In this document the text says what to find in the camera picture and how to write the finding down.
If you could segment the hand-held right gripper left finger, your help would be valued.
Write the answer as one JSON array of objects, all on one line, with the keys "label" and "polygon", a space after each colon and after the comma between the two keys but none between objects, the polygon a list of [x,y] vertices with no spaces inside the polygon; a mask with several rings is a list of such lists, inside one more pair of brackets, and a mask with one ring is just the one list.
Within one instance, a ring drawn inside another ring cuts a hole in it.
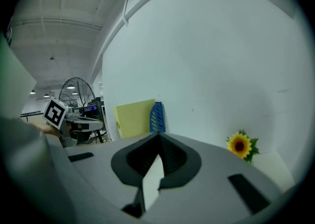
[{"label": "hand-held right gripper left finger", "polygon": [[[147,136],[149,136],[148,133],[108,143],[68,147],[64,150],[68,156],[85,152],[93,153],[93,157],[75,161],[72,164],[96,194],[105,199],[114,209],[122,212],[125,206],[132,204],[135,200],[137,188],[125,185],[120,181],[111,167],[111,159],[122,148],[136,143]],[[158,200],[159,179],[160,158],[156,158],[143,181],[144,202],[147,211],[143,213],[140,219],[144,221],[160,220],[160,206],[158,205],[160,203],[160,200]]]}]

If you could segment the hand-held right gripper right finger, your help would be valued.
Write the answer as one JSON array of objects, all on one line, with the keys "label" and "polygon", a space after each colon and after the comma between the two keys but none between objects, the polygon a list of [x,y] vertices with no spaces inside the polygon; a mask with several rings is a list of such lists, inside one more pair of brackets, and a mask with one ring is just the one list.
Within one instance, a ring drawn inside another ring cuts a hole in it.
[{"label": "hand-held right gripper right finger", "polygon": [[[198,174],[185,186],[161,190],[145,213],[153,224],[264,224],[290,199],[294,181],[284,165],[263,155],[258,164],[248,164],[227,149],[184,136],[170,137],[197,151]],[[252,214],[229,181],[242,174],[270,203]]]}]

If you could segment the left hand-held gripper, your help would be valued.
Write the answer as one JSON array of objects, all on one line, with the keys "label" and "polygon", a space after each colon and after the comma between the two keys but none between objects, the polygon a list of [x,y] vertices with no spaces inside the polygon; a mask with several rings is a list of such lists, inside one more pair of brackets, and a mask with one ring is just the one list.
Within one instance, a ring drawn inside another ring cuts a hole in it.
[{"label": "left hand-held gripper", "polygon": [[73,107],[67,106],[54,97],[50,98],[43,113],[43,119],[53,128],[63,147],[77,145],[78,140],[74,133],[96,131],[104,126],[100,120],[79,117]]}]

